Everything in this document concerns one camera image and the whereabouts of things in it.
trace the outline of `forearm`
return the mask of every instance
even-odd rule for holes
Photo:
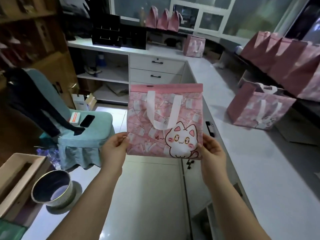
[[[98,240],[118,176],[100,170],[47,240]]]
[[[217,222],[226,240],[269,240],[228,179],[210,187]]]

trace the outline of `chair seat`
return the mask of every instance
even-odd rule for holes
[[[94,115],[95,118],[85,131],[78,136],[71,130],[63,130],[58,137],[58,144],[66,147],[77,148],[100,148],[109,138],[112,130],[112,115],[101,111],[78,111],[70,109],[70,112],[80,112],[80,123],[87,115]]]

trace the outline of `desk drawer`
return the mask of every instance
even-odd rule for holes
[[[130,82],[148,84],[177,84],[180,83],[180,80],[180,75],[130,68]]]
[[[130,68],[182,75],[184,61],[157,58],[154,56],[130,55]]]

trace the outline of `pink bag trim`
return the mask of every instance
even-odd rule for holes
[[[148,92],[155,91],[156,93],[186,93],[186,92],[203,92],[203,84],[161,84],[150,85],[131,85],[132,92]]]

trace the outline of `cat face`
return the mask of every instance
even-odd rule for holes
[[[178,154],[181,155],[189,153],[190,155],[190,152],[195,150],[197,147],[197,136],[197,129],[194,124],[185,128],[183,123],[179,121],[166,135],[165,141],[168,146]]]

